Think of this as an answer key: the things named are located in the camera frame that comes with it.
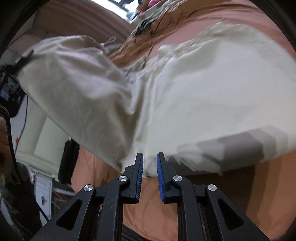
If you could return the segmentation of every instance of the silver screw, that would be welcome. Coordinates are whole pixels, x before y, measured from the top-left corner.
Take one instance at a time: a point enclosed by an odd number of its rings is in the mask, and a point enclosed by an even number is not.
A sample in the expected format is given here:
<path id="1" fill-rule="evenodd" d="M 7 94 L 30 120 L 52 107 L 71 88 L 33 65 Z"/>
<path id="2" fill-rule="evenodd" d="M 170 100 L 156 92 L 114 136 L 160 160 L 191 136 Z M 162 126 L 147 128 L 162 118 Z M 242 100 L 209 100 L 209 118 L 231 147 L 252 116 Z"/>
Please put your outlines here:
<path id="1" fill-rule="evenodd" d="M 209 189 L 210 191 L 216 191 L 216 190 L 217 190 L 217 187 L 216 187 L 214 184 L 210 184 L 210 185 L 208 186 L 208 189 Z"/>
<path id="2" fill-rule="evenodd" d="M 118 178 L 118 180 L 119 180 L 120 182 L 125 182 L 127 179 L 128 179 L 127 176 L 120 176 L 120 177 Z"/>
<path id="3" fill-rule="evenodd" d="M 179 181 L 182 180 L 182 177 L 179 176 L 179 175 L 176 175 L 176 176 L 173 177 L 173 179 L 174 179 L 176 182 L 179 182 Z"/>
<path id="4" fill-rule="evenodd" d="M 88 191 L 91 191 L 93 189 L 93 186 L 88 184 L 88 185 L 85 185 L 83 189 L 88 192 Z"/>

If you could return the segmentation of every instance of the black wire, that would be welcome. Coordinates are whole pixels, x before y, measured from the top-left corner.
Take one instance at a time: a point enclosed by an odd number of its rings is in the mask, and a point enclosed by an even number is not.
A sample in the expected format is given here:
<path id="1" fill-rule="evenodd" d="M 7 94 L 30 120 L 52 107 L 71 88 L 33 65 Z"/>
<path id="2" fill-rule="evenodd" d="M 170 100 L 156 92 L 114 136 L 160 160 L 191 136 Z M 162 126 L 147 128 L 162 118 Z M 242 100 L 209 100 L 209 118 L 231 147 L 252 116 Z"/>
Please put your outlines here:
<path id="1" fill-rule="evenodd" d="M 21 139 L 21 137 L 22 137 L 22 134 L 23 134 L 23 132 L 24 132 L 24 129 L 25 129 L 25 126 L 26 126 L 26 122 L 27 122 L 27 114 L 28 114 L 28 95 L 26 95 L 26 96 L 27 96 L 26 116 L 25 116 L 24 126 L 23 126 L 23 128 L 22 128 L 21 133 L 20 133 L 20 137 L 19 137 L 19 139 L 18 139 L 17 145 L 15 146 L 15 153 L 16 153 L 16 151 L 17 151 L 17 146 L 18 146 L 18 144 L 19 144 L 19 142 L 20 142 L 20 139 Z M 19 171 L 19 169 L 18 169 L 17 161 L 16 161 L 16 159 L 15 159 L 15 156 L 14 156 L 14 158 L 12 158 L 12 162 L 13 162 L 13 165 L 14 165 L 14 167 L 15 167 L 15 172 L 16 172 L 18 178 L 20 179 L 20 182 L 21 182 L 21 183 L 25 186 L 25 188 L 27 189 L 26 184 L 25 184 L 24 180 L 22 179 L 22 176 L 20 175 L 20 171 Z M 38 208 L 39 208 L 39 211 L 42 213 L 42 215 L 44 216 L 45 220 L 48 222 L 49 219 L 48 219 L 48 217 L 46 216 L 46 214 L 43 212 L 43 210 L 41 209 L 41 207 L 39 206 L 39 204 L 37 203 L 35 196 L 32 195 L 32 198 L 33 198 L 34 202 L 37 204 L 37 206 L 38 206 Z"/>

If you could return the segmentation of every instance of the cream fabric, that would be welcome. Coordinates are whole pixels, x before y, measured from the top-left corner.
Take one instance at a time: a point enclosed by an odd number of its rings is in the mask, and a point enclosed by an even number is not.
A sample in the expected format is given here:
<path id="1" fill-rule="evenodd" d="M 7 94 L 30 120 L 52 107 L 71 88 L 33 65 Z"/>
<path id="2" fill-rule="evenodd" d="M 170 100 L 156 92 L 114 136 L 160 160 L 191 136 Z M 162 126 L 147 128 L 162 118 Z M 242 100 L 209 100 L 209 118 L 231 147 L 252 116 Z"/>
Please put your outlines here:
<path id="1" fill-rule="evenodd" d="M 34 51 L 18 76 L 22 88 L 62 130 L 121 172 L 137 152 L 144 175 L 156 176 L 158 152 L 193 171 L 219 172 L 296 147 L 295 61 L 249 26 L 210 26 L 124 69 L 85 36 L 46 39 Z M 257 129 L 275 142 L 272 155 L 270 140 L 252 133 Z M 248 153 L 259 147 L 262 155 L 229 162 L 220 139 L 235 137 L 236 151 L 236 135 L 245 132 L 257 141 Z"/>

